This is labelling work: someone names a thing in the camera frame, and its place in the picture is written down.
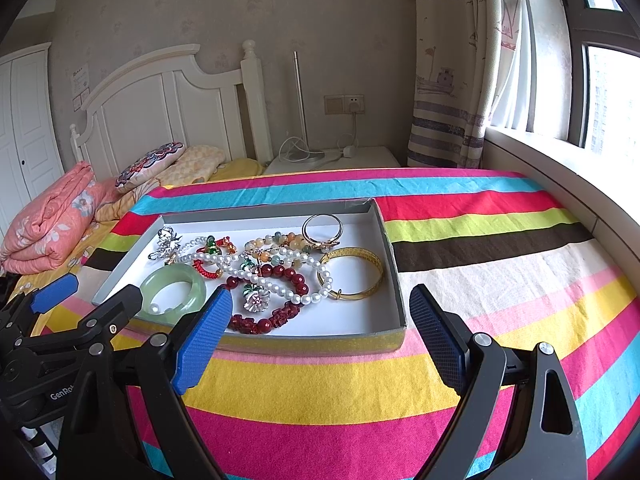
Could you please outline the green gem gold brooch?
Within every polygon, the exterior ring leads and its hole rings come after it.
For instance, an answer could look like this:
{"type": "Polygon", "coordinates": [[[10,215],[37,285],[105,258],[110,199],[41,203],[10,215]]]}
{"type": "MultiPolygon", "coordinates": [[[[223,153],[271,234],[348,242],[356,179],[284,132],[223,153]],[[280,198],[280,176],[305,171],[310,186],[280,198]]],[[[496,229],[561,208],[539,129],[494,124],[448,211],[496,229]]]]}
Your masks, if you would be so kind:
{"type": "Polygon", "coordinates": [[[234,255],[238,250],[235,244],[232,243],[230,237],[223,236],[216,238],[213,235],[209,235],[203,238],[203,245],[196,251],[209,255],[234,255]]]}

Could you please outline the silver butterfly brooch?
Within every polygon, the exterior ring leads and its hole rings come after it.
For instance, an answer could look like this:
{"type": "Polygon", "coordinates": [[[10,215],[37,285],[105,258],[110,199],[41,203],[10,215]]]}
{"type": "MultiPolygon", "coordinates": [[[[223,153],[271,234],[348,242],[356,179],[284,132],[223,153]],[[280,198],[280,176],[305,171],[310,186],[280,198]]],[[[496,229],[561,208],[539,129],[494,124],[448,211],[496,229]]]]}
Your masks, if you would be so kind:
{"type": "Polygon", "coordinates": [[[155,250],[148,255],[148,259],[171,264],[180,252],[181,237],[171,226],[163,226],[157,231],[156,236],[155,250]]]}

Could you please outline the gold mesh bangle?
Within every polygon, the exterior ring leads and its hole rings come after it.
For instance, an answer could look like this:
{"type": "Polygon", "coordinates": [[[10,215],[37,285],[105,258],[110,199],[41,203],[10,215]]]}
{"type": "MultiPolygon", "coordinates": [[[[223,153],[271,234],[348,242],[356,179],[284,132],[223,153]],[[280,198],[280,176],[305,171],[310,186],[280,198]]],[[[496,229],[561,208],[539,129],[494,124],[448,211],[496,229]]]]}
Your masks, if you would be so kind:
{"type": "Polygon", "coordinates": [[[321,291],[329,298],[342,301],[365,300],[375,295],[385,278],[381,258],[369,249],[345,247],[323,255],[325,271],[318,271],[321,291]]]}

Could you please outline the grey jewelry tray box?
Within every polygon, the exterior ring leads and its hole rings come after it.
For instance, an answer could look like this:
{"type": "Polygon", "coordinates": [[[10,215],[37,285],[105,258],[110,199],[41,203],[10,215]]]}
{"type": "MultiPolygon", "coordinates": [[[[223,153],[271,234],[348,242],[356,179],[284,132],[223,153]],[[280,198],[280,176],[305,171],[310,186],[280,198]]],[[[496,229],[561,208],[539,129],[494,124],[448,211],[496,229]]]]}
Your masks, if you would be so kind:
{"type": "MultiPolygon", "coordinates": [[[[148,259],[156,233],[171,226],[181,237],[178,256],[171,264],[192,266],[204,278],[206,298],[220,285],[232,296],[233,325],[224,331],[218,347],[233,352],[273,356],[358,356],[393,352],[405,340],[407,320],[398,282],[392,244],[374,200],[241,207],[160,214],[138,238],[93,297],[98,306],[127,285],[140,288],[153,271],[170,264],[148,259]],[[335,249],[361,247],[375,252],[385,266],[381,288],[359,301],[333,300],[322,292],[318,271],[328,252],[312,252],[303,240],[302,225],[312,214],[335,214],[344,233],[335,249]],[[209,255],[196,250],[203,238],[228,236],[234,255],[209,255]],[[262,313],[243,309],[243,286],[255,283],[270,290],[262,313]]],[[[138,333],[167,332],[174,326],[144,322],[129,326],[138,333]]]]}

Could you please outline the pink folded quilt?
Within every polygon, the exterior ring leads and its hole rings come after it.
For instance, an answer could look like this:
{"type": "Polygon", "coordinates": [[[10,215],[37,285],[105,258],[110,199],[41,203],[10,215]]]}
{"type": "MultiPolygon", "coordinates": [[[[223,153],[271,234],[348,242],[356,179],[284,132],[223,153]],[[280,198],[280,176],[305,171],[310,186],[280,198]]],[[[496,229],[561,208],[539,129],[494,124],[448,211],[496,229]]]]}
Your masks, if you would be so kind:
{"type": "Polygon", "coordinates": [[[99,206],[116,195],[113,178],[100,181],[88,162],[78,162],[12,220],[1,244],[1,269],[26,275],[62,266],[99,206]]]}

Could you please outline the silver flower brooch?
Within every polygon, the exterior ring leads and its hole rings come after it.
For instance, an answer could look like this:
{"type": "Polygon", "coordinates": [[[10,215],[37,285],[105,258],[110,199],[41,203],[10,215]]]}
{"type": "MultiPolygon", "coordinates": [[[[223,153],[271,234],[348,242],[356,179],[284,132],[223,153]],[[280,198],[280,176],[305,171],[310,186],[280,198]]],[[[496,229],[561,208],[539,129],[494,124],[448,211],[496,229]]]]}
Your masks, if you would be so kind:
{"type": "Polygon", "coordinates": [[[255,283],[246,283],[242,289],[243,309],[250,313],[262,313],[269,306],[270,290],[255,283]]]}

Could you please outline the green jade bangle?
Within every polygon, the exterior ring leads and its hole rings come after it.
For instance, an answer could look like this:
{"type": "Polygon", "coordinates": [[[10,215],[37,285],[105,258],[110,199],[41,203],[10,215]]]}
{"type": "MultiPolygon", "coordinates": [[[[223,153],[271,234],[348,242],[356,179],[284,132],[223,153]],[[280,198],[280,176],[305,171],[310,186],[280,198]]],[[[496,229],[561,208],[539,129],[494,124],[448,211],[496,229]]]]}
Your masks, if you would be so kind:
{"type": "Polygon", "coordinates": [[[204,306],[204,278],[192,266],[175,263],[153,271],[140,285],[142,307],[137,318],[144,322],[174,326],[183,315],[198,312],[204,306]],[[162,313],[152,315],[150,304],[162,313]]]}

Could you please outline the white wardrobe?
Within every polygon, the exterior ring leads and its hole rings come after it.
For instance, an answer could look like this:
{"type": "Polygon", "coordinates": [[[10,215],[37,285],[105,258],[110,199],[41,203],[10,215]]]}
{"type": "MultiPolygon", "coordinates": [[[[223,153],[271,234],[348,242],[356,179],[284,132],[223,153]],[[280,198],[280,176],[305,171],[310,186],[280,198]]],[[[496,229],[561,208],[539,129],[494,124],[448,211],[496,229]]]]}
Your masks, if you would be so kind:
{"type": "Polygon", "coordinates": [[[0,64],[1,233],[64,174],[49,96],[50,44],[3,55],[0,64]]]}

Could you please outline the beige shell pattern pillow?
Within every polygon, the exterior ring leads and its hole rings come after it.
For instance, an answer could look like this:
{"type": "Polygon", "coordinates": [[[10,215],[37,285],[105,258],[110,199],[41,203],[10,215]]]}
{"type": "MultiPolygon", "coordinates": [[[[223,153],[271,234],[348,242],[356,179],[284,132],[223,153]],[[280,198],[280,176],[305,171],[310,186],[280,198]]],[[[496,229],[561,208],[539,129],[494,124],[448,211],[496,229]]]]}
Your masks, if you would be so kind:
{"type": "Polygon", "coordinates": [[[114,202],[104,202],[96,210],[94,218],[97,222],[119,220],[143,196],[160,186],[181,186],[206,182],[225,160],[224,152],[220,148],[208,145],[190,146],[175,162],[158,172],[150,180],[136,186],[114,202]]]}

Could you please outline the embroidered patterned pillow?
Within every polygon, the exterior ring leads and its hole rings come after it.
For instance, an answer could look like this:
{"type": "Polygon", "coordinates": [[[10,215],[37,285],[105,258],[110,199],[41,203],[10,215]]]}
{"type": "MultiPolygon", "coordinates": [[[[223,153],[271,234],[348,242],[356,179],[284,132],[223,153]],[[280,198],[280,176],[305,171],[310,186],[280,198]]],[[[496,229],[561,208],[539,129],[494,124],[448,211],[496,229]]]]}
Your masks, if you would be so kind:
{"type": "Polygon", "coordinates": [[[115,181],[115,188],[125,194],[156,177],[161,171],[173,164],[184,152],[182,142],[169,142],[154,148],[122,170],[115,181]]]}

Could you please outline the white nightstand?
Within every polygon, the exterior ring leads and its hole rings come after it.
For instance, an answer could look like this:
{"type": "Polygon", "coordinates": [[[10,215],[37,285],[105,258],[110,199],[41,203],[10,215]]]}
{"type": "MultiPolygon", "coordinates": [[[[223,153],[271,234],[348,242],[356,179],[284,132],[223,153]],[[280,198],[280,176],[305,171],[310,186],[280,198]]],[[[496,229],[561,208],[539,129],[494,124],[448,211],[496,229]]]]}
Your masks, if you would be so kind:
{"type": "Polygon", "coordinates": [[[299,172],[339,169],[398,168],[400,163],[385,146],[357,148],[355,155],[344,157],[337,148],[329,150],[325,158],[310,162],[287,162],[278,157],[270,162],[265,174],[298,174],[299,172]]]}

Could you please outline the white slim desk lamp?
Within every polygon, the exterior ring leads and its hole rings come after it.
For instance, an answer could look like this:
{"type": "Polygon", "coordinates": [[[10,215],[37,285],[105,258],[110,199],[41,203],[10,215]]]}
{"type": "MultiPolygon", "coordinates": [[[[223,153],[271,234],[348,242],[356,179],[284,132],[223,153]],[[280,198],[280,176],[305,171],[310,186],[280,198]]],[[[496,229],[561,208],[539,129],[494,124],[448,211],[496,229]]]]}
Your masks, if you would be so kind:
{"type": "Polygon", "coordinates": [[[312,150],[309,146],[308,127],[306,121],[306,110],[304,101],[304,90],[302,73],[300,72],[299,53],[294,50],[293,72],[297,114],[299,121],[299,135],[288,136],[280,146],[279,157],[291,164],[317,165],[324,159],[324,151],[312,150]]]}

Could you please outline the white bed headboard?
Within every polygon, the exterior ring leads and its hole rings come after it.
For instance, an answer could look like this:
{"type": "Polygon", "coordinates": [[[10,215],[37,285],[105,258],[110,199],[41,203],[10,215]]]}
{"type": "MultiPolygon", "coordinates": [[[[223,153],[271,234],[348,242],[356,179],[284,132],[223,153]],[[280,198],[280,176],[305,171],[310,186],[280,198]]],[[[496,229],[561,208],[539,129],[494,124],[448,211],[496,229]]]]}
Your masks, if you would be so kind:
{"type": "Polygon", "coordinates": [[[70,125],[75,158],[98,179],[116,177],[137,158],[171,141],[213,145],[226,159],[274,159],[262,61],[256,42],[242,43],[236,70],[208,74],[199,44],[155,50],[120,66],[81,104],[86,126],[70,125]]]}

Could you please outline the printed striped curtain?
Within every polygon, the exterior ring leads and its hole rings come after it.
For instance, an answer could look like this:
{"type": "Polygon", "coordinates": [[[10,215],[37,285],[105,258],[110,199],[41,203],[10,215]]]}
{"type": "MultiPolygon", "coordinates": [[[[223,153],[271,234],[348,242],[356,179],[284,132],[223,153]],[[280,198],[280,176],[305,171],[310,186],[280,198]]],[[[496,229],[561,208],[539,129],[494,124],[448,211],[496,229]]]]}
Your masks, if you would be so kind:
{"type": "Polygon", "coordinates": [[[512,68],[523,0],[416,0],[407,162],[476,168],[512,68]]]}

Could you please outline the dark framed window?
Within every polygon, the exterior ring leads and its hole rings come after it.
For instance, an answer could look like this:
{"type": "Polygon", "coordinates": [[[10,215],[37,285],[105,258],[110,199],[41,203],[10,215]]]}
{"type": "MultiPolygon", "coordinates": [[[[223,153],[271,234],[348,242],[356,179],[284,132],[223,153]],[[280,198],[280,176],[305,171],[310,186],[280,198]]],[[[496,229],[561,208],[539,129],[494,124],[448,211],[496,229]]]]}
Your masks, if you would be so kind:
{"type": "Polygon", "coordinates": [[[568,142],[607,159],[639,153],[639,0],[562,0],[570,35],[568,142]]]}

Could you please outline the wall power socket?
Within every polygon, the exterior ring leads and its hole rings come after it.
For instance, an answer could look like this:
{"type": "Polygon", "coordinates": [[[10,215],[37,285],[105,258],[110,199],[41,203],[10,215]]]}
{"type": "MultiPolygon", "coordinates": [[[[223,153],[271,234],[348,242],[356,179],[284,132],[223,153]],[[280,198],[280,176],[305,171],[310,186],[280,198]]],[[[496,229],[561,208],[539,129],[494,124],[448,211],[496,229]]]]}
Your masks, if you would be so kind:
{"type": "Polygon", "coordinates": [[[366,111],[363,94],[334,94],[325,96],[323,102],[327,115],[363,114],[366,111]]]}

